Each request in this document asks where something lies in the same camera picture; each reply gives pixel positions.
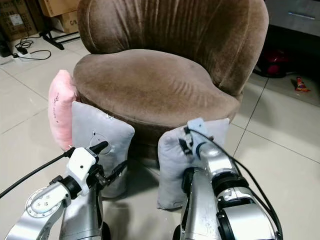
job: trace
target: brown armchair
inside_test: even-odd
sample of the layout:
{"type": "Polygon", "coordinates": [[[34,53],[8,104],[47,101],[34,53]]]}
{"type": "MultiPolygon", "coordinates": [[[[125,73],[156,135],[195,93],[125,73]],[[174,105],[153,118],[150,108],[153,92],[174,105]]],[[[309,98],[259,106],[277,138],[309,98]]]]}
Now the brown armchair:
{"type": "Polygon", "coordinates": [[[156,158],[164,132],[233,119],[268,22],[263,0],[81,0],[80,99],[135,128],[131,154],[156,158]]]}

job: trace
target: gray pillow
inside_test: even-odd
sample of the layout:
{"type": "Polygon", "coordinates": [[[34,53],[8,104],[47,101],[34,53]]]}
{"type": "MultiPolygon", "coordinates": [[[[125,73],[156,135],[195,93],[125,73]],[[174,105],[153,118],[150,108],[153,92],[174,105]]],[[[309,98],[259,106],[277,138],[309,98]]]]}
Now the gray pillow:
{"type": "MultiPolygon", "coordinates": [[[[128,149],[135,129],[103,111],[77,101],[72,102],[72,145],[76,148],[94,146],[108,141],[109,146],[99,154],[99,163],[108,176],[112,169],[127,160],[128,149]]],[[[101,194],[115,198],[127,190],[127,168],[101,194]]]]}
{"type": "MultiPolygon", "coordinates": [[[[160,164],[160,181],[158,188],[158,209],[175,209],[183,205],[184,192],[181,189],[185,169],[197,167],[199,160],[191,154],[185,155],[179,139],[184,139],[184,127],[181,126],[165,132],[158,143],[160,164]]],[[[206,121],[205,127],[209,136],[223,146],[229,128],[229,119],[206,121]]]]}

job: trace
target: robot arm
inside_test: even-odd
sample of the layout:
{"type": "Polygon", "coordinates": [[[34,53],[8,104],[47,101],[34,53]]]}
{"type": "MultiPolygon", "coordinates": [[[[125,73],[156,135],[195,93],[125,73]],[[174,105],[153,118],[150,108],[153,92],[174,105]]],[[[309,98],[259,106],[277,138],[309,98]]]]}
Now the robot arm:
{"type": "Polygon", "coordinates": [[[204,121],[189,121],[185,132],[191,136],[189,146],[201,167],[189,168],[184,174],[182,188],[187,200],[181,239],[219,239],[213,227],[203,227],[204,219],[208,226],[217,225],[222,240],[282,239],[233,159],[206,137],[204,121]],[[209,209],[213,199],[216,207],[209,209]]]}
{"type": "Polygon", "coordinates": [[[53,224],[73,199],[87,195],[92,186],[104,188],[111,184],[123,171],[126,162],[117,166],[111,176],[105,177],[103,167],[97,164],[97,154],[107,146],[104,141],[90,148],[75,148],[67,164],[67,177],[59,175],[48,187],[35,191],[27,200],[21,218],[5,239],[48,239],[53,224]]]}

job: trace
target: gray cabinet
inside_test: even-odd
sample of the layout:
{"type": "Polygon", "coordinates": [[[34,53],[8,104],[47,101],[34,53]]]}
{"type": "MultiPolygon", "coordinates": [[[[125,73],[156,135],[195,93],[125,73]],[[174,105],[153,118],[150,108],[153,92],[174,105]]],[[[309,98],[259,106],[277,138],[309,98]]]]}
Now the gray cabinet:
{"type": "Polygon", "coordinates": [[[270,24],[320,37],[320,1],[265,0],[270,24]]]}

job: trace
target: white floor tile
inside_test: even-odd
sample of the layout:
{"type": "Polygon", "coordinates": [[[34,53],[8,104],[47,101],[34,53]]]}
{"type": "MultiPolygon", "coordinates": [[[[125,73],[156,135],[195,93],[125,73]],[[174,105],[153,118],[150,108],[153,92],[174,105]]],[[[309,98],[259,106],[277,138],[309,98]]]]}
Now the white floor tile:
{"type": "Polygon", "coordinates": [[[6,78],[8,78],[8,77],[10,77],[10,75],[7,74],[5,71],[3,71],[3,70],[0,69],[0,80],[6,79],[6,78]]]}
{"type": "Polygon", "coordinates": [[[141,163],[146,169],[154,176],[158,181],[160,180],[160,167],[158,160],[149,158],[137,158],[137,161],[141,163]]]}
{"type": "Polygon", "coordinates": [[[232,123],[245,129],[264,89],[267,78],[252,74],[243,89],[243,100],[232,123]]]}
{"type": "Polygon", "coordinates": [[[303,102],[310,103],[320,107],[320,83],[318,80],[312,80],[309,77],[301,76],[306,87],[311,91],[299,92],[295,90],[297,77],[300,75],[292,74],[284,78],[270,78],[267,85],[267,89],[278,92],[282,95],[286,95],[295,99],[299,99],[303,102]]]}
{"type": "Polygon", "coordinates": [[[21,61],[18,58],[15,58],[13,61],[1,65],[0,68],[7,71],[11,75],[16,75],[18,73],[22,73],[28,69],[34,68],[38,65],[43,64],[44,62],[48,62],[47,60],[30,60],[30,61],[21,61]]]}
{"type": "Polygon", "coordinates": [[[235,151],[244,131],[244,129],[236,125],[233,125],[232,123],[230,124],[223,147],[231,156],[235,154],[235,151]]]}
{"type": "Polygon", "coordinates": [[[320,164],[246,132],[235,154],[275,208],[284,239],[319,239],[320,164]]]}
{"type": "MultiPolygon", "coordinates": [[[[46,110],[0,135],[0,192],[25,174],[62,154],[54,143],[46,110]]],[[[27,198],[37,189],[46,187],[57,175],[64,175],[67,158],[35,174],[0,199],[0,239],[24,211],[27,198]]],[[[53,232],[59,232],[55,226],[53,232]]]]}
{"type": "Polygon", "coordinates": [[[74,52],[64,51],[67,51],[65,55],[20,73],[15,77],[47,99],[50,84],[58,71],[64,69],[72,75],[75,65],[81,59],[81,57],[74,52]]]}
{"type": "Polygon", "coordinates": [[[126,198],[103,202],[112,240],[171,240],[181,214],[156,209],[158,180],[138,163],[128,182],[126,198]]]}
{"type": "Polygon", "coordinates": [[[13,77],[0,80],[0,133],[47,107],[41,96],[13,77]]]}
{"type": "Polygon", "coordinates": [[[83,44],[81,39],[64,43],[63,46],[65,49],[68,49],[70,51],[77,51],[85,48],[85,45],[83,44]]]}
{"type": "Polygon", "coordinates": [[[84,56],[90,54],[90,52],[86,48],[81,48],[81,49],[77,50],[76,53],[79,54],[81,57],[84,57],[84,56]]]}
{"type": "Polygon", "coordinates": [[[265,89],[247,130],[320,162],[320,109],[265,89]]]}

